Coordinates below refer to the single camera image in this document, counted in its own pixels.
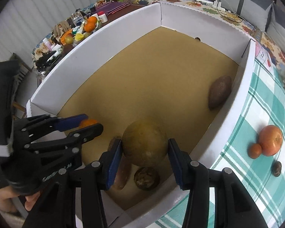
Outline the left hand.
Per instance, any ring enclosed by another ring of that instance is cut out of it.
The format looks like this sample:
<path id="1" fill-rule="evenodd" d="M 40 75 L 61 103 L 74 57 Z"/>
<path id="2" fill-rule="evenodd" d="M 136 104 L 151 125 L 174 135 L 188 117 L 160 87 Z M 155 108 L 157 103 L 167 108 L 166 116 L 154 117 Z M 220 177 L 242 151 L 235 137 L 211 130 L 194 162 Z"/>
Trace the left hand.
<path id="1" fill-rule="evenodd" d="M 15 206 L 15 200 L 23 200 L 26 211 L 31 211 L 36 201 L 40 197 L 41 192 L 38 191 L 30 196 L 21 196 L 11 186 L 0 189 L 0 211 L 6 213 L 18 212 Z"/>

